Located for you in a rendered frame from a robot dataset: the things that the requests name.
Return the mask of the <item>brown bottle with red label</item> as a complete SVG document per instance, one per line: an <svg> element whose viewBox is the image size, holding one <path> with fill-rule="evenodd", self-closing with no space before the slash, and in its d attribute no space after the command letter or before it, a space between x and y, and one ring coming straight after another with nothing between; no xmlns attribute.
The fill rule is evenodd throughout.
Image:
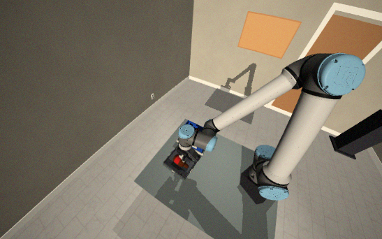
<svg viewBox="0 0 382 239"><path fill-rule="evenodd" d="M177 165L179 165L180 167L185 167L185 168L188 168L188 167L189 167L189 165L186 164L186 161L183 162L182 159L179 157L178 154L174 156L173 161L174 161Z"/></svg>

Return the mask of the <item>blue divided crate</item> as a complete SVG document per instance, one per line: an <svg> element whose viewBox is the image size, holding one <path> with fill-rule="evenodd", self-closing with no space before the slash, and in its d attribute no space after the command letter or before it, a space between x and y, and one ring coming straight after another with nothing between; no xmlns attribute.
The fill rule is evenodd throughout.
<svg viewBox="0 0 382 239"><path fill-rule="evenodd" d="M203 127L202 127L202 126L197 125L197 124L195 124L195 123L193 123L193 122L191 122L191 121L189 121L189 120L186 122L186 124L190 124L190 125L192 125L192 126L194 127L195 130L196 130L196 129L199 129L199 131L201 131L201 132L202 132L202 130L203 130ZM200 148L198 148L198 147L194 147L194 146L192 146L192 148L195 149L195 150L197 150L197 151L199 151L199 152L201 152L201 153L202 153L202 151L203 151L203 149L200 149Z"/></svg>

